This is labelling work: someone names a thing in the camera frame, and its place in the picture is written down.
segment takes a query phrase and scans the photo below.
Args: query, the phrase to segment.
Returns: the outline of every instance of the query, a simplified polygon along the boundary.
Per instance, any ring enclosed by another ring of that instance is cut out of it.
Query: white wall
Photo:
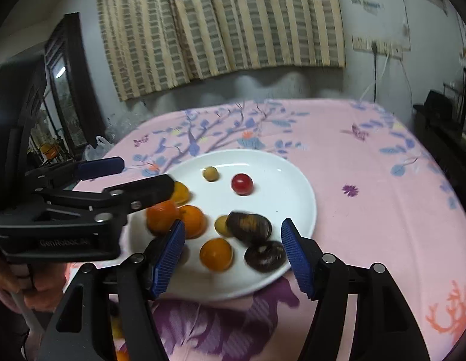
[[[49,27],[48,21],[41,21],[11,35],[0,37],[0,64],[9,57],[44,42],[51,35]]]
[[[377,14],[366,12],[351,0],[340,0],[346,63],[340,69],[275,68],[239,72],[207,79],[164,93],[151,94],[143,101],[119,102],[106,62],[98,22],[96,0],[61,0],[54,9],[52,30],[65,13],[80,12],[81,30],[93,87],[103,117],[113,122],[125,113],[148,118],[172,110],[207,106],[228,101],[255,98],[359,98],[373,81],[373,55],[352,50],[352,35],[390,39],[407,45],[403,36],[402,0],[371,0],[382,4]],[[461,30],[456,12],[447,3],[447,14],[427,0],[406,0],[412,51],[404,53],[404,66],[411,84],[413,103],[423,103],[430,89],[443,90],[443,82],[461,79],[459,54]],[[13,37],[8,42],[14,43]],[[379,57],[379,74],[384,57]],[[370,92],[367,100],[372,99]],[[397,60],[388,62],[385,76],[377,90],[377,102],[411,126],[410,91]]]

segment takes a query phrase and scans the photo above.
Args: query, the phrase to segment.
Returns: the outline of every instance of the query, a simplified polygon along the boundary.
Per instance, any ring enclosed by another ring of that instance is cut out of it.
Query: table
[[[123,157],[123,173],[83,181],[76,190],[101,191],[226,148],[265,150],[297,165],[315,190],[314,239],[322,250],[355,266],[383,262],[431,359],[448,353],[466,328],[466,216],[431,155],[379,105],[265,100],[165,114],[109,152]],[[127,253],[99,265],[116,264]],[[351,348],[354,301],[350,296],[341,360]],[[295,361],[315,306],[288,272],[251,296],[224,303],[159,300],[153,317],[173,361]]]

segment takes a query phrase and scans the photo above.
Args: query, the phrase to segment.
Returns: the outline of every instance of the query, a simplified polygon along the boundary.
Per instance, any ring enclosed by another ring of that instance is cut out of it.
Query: metal bolt
[[[386,267],[383,266],[381,263],[375,263],[373,265],[373,270],[376,271],[377,273],[384,273],[386,271]]]
[[[141,209],[141,202],[140,201],[131,202],[131,209],[133,209],[133,210]]]
[[[109,192],[109,195],[115,196],[115,195],[121,195],[122,193],[124,193],[124,191],[118,189],[118,190],[112,190],[112,191],[110,191],[110,192]]]
[[[113,218],[113,215],[108,212],[100,213],[94,216],[94,221],[96,222],[104,222],[104,221],[109,221],[110,219]]]
[[[325,263],[335,263],[336,257],[333,254],[323,254],[322,259]]]
[[[94,269],[96,266],[93,265],[91,262],[85,263],[84,265],[81,266],[81,271],[83,273],[89,273],[92,269]]]
[[[140,263],[140,262],[143,262],[143,260],[145,259],[145,256],[142,253],[137,252],[137,253],[131,255],[131,257],[129,257],[129,259],[133,263]]]

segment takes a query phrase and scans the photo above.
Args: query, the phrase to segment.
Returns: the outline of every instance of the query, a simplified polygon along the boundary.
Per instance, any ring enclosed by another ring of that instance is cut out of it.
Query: purple flower pattern
[[[273,335],[279,303],[290,308],[300,304],[284,277],[253,293],[253,303],[247,310],[164,299],[157,300],[152,311],[169,356],[176,346],[185,346],[221,356],[222,361],[250,361],[263,351]]]
[[[356,197],[359,193],[356,186],[345,184],[342,188],[343,194],[348,195],[349,197]]]

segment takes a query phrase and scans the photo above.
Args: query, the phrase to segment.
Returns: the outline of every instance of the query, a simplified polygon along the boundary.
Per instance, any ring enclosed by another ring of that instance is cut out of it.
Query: beige curtain
[[[239,69],[344,67],[338,0],[97,0],[121,100]]]

